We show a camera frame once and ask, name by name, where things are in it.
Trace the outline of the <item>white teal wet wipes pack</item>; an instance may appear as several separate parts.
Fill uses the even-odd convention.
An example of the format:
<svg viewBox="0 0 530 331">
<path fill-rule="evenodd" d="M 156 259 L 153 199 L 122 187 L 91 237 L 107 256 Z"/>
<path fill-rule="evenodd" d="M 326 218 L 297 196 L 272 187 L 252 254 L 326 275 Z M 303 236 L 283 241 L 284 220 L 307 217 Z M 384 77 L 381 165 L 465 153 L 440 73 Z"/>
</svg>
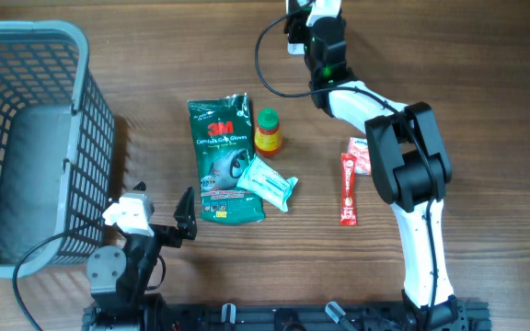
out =
<svg viewBox="0 0 530 331">
<path fill-rule="evenodd" d="M 288 212 L 287 200 L 292 196 L 297 177 L 285 178 L 255 157 L 237 181 L 239 188 L 252 191 L 282 212 Z"/>
</svg>

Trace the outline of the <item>green 3M gloves packet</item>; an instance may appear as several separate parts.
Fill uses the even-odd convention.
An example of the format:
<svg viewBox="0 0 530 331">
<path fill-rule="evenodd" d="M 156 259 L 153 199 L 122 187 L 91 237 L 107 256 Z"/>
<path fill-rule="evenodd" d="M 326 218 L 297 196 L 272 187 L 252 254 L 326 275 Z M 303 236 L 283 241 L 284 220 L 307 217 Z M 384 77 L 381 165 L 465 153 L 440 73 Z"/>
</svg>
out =
<svg viewBox="0 0 530 331">
<path fill-rule="evenodd" d="M 265 218 L 262 199 L 237 183 L 255 157 L 246 94 L 188 102 L 199 173 L 201 218 L 225 225 Z"/>
</svg>

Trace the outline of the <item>red sauce bottle green cap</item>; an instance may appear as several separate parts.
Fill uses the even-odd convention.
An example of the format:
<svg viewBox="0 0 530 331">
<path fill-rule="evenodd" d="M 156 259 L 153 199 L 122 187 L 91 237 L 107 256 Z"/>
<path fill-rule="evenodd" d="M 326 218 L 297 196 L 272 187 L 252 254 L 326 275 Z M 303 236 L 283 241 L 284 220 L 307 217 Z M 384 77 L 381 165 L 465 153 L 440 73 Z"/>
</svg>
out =
<svg viewBox="0 0 530 331">
<path fill-rule="evenodd" d="M 281 151 L 280 118 L 275 109 L 264 108 L 259 112 L 254 142 L 257 151 L 265 157 L 273 157 Z"/>
</svg>

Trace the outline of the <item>orange Kleenex tissue pack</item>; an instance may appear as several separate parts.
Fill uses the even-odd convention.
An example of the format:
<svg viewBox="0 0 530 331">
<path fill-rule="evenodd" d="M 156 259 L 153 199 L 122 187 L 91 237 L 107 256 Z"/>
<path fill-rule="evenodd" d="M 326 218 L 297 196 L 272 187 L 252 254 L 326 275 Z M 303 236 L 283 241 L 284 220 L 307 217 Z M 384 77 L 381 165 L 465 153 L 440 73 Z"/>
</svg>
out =
<svg viewBox="0 0 530 331">
<path fill-rule="evenodd" d="M 368 142 L 364 138 L 351 137 L 349 140 L 347 153 L 355 157 L 355 173 L 361 175 L 370 175 L 371 161 L 369 155 Z"/>
</svg>

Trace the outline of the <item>red coffee stick sachet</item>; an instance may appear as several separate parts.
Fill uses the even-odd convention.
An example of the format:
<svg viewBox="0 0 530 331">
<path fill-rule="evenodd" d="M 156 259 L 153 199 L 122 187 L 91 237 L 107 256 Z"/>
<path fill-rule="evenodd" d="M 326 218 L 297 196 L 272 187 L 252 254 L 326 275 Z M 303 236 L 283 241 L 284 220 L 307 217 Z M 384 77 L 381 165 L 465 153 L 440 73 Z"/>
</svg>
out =
<svg viewBox="0 0 530 331">
<path fill-rule="evenodd" d="M 356 226 L 357 215 L 353 193 L 356 159 L 351 154 L 343 153 L 340 156 L 340 160 L 342 169 L 340 224 L 343 226 Z"/>
</svg>

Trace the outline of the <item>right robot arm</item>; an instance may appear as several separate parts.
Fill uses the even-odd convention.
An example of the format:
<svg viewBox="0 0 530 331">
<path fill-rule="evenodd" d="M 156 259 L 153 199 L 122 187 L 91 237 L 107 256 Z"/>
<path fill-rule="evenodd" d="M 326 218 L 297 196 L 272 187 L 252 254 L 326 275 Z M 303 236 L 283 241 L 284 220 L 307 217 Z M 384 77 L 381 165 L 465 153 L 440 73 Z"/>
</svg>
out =
<svg viewBox="0 0 530 331">
<path fill-rule="evenodd" d="M 382 97 L 354 74 L 339 3 L 289 1 L 284 20 L 288 52 L 303 55 L 310 73 L 305 95 L 366 136 L 374 186 L 392 208 L 400 232 L 407 326 L 451 325 L 455 295 L 444 262 L 441 219 L 452 167 L 432 108 Z"/>
</svg>

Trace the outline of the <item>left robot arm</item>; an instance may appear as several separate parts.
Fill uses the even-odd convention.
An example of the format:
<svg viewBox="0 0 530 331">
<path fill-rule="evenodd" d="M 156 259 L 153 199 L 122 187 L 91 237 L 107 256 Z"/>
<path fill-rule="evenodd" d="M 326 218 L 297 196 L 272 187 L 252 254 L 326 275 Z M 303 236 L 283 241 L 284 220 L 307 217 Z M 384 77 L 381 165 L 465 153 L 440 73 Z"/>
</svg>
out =
<svg viewBox="0 0 530 331">
<path fill-rule="evenodd" d="M 126 239 L 122 248 L 105 245 L 91 254 L 86 274 L 91 297 L 103 310 L 134 310 L 145 293 L 164 247 L 180 248 L 197 235 L 192 187 L 183 193 L 174 211 L 175 226 L 150 222 L 155 208 L 145 183 L 124 193 L 102 213 L 104 223 Z"/>
</svg>

